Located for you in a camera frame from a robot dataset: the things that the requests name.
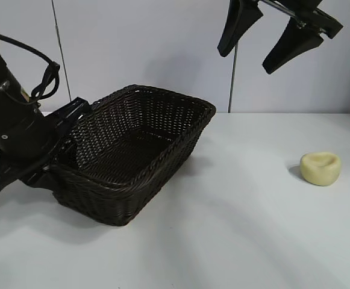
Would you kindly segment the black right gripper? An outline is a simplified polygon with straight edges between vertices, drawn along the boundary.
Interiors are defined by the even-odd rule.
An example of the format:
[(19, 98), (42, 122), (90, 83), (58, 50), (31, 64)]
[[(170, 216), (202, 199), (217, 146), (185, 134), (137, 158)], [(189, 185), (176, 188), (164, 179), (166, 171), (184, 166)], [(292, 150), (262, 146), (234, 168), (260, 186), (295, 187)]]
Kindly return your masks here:
[[(268, 74), (293, 58), (319, 47), (323, 43), (320, 33), (333, 39), (343, 28), (338, 20), (318, 8), (321, 1), (279, 0), (264, 3), (292, 18), (262, 63)], [(262, 16), (258, 1), (230, 0), (226, 23), (217, 46), (220, 56), (226, 57)]]

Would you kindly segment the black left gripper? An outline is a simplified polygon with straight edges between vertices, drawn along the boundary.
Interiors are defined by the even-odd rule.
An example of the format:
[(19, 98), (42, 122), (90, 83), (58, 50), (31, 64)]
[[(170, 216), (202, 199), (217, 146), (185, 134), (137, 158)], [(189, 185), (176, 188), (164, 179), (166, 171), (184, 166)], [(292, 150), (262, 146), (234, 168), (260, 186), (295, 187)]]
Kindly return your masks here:
[(89, 111), (86, 100), (75, 98), (47, 116), (35, 109), (13, 129), (0, 134), (0, 191), (17, 180), (32, 188), (64, 189), (59, 166), (51, 163), (61, 148), (60, 163), (78, 167), (77, 143), (63, 143), (63, 139)]

